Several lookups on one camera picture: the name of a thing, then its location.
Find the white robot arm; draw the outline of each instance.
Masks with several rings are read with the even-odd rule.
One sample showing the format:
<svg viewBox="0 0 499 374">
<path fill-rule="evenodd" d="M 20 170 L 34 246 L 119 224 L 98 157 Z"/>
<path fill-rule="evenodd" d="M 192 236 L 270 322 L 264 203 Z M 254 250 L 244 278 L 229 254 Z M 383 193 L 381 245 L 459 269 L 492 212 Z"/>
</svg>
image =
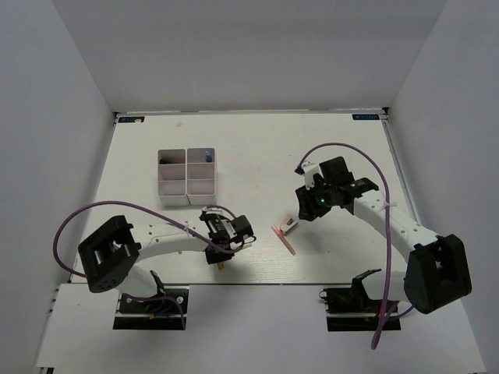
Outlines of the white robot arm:
<svg viewBox="0 0 499 374">
<path fill-rule="evenodd" d="M 253 229 L 245 216 L 229 219 L 218 210 L 203 210 L 199 218 L 186 223 L 206 242 L 168 224 L 134 227 L 124 216 L 115 216 L 80 243 L 78 252 L 88 287 L 93 293 L 118 289 L 137 298 L 161 296 L 163 283 L 154 271 L 137 263 L 168 253 L 204 252 L 208 264 L 231 259 L 253 238 Z"/>
<path fill-rule="evenodd" d="M 343 157 L 319 166 L 305 162 L 296 172 L 305 177 L 305 185 L 296 190 L 299 219 L 313 221 L 339 206 L 386 236 L 384 195 L 371 180 L 355 180 Z M 408 267 L 405 272 L 391 272 L 389 300 L 410 302 L 427 314 L 471 292 L 464 245 L 455 235 L 442 237 L 396 206 L 390 206 L 390 232 L 391 244 Z M 339 304 L 350 305 L 338 305 L 337 311 L 372 306 L 371 301 L 383 298 L 384 282 L 385 272 L 381 270 L 369 270 L 355 277 L 348 300 L 344 295 L 336 298 L 341 300 Z"/>
</svg>

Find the small white box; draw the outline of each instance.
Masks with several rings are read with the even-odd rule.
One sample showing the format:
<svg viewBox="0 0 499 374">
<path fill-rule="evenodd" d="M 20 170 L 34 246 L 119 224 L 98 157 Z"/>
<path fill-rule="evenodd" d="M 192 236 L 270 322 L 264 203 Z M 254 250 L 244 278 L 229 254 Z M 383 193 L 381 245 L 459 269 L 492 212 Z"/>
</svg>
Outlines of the small white box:
<svg viewBox="0 0 499 374">
<path fill-rule="evenodd" d="M 217 179 L 214 148 L 157 152 L 157 193 L 164 206 L 215 204 Z"/>
<path fill-rule="evenodd" d="M 211 161 L 207 161 L 207 152 Z M 192 205 L 217 202 L 217 159 L 214 148 L 187 150 L 187 197 Z"/>
<path fill-rule="evenodd" d="M 186 150 L 159 150 L 157 162 L 157 194 L 163 205 L 189 205 Z"/>
</svg>

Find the white wall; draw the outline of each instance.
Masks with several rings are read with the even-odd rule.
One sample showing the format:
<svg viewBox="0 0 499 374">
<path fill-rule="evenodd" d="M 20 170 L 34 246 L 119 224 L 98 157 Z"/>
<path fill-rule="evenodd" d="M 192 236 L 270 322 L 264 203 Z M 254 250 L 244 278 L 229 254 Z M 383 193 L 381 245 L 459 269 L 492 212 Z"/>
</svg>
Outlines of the white wall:
<svg viewBox="0 0 499 374">
<path fill-rule="evenodd" d="M 499 372 L 499 2 L 451 0 L 391 108 L 422 220 L 465 243 L 463 299 L 487 372 Z"/>
<path fill-rule="evenodd" d="M 0 2 L 0 372 L 32 371 L 55 287 L 65 215 L 88 202 L 112 114 L 49 0 Z M 62 241 L 71 263 L 81 233 Z"/>
<path fill-rule="evenodd" d="M 388 106 L 445 0 L 54 0 L 113 111 Z"/>
</svg>

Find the pink object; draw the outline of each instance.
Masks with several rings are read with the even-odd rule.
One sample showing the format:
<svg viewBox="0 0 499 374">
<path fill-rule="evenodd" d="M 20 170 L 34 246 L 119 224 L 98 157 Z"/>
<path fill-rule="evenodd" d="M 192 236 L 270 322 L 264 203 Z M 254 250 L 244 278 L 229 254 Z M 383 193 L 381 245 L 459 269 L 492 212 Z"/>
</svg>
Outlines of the pink object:
<svg viewBox="0 0 499 374">
<path fill-rule="evenodd" d="M 289 242 L 286 240 L 286 238 L 282 234 L 281 230 L 279 230 L 278 228 L 276 228 L 274 225 L 272 225 L 271 228 L 272 228 L 272 231 L 275 232 L 275 234 L 278 236 L 278 238 L 281 239 L 282 244 L 284 244 L 286 246 L 286 248 L 288 249 L 288 251 L 292 255 L 295 255 L 296 251 L 294 250 L 293 247 L 291 247 L 291 244 L 289 244 Z"/>
<path fill-rule="evenodd" d="M 298 220 L 293 218 L 291 214 L 288 214 L 286 218 L 282 220 L 279 229 L 281 230 L 281 233 L 284 236 L 286 236 L 297 227 L 298 227 Z"/>
</svg>

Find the cable tie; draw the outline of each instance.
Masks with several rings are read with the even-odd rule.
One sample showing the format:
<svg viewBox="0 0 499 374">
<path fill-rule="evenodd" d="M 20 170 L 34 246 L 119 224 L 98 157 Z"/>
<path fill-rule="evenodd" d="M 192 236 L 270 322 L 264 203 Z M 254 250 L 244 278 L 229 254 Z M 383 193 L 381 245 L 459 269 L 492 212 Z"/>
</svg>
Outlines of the cable tie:
<svg viewBox="0 0 499 374">
<path fill-rule="evenodd" d="M 397 206 L 397 203 L 396 202 L 393 202 L 393 203 L 387 203 L 386 200 L 383 201 L 383 206 L 378 210 L 379 212 L 381 212 L 382 210 L 384 210 L 387 206 L 389 207 L 392 207 L 392 206 Z"/>
<path fill-rule="evenodd" d="M 184 231 L 187 234 L 187 238 L 190 238 L 190 236 L 189 236 L 189 222 L 187 222 L 187 221 L 184 221 L 184 222 L 186 223 L 184 226 Z"/>
</svg>

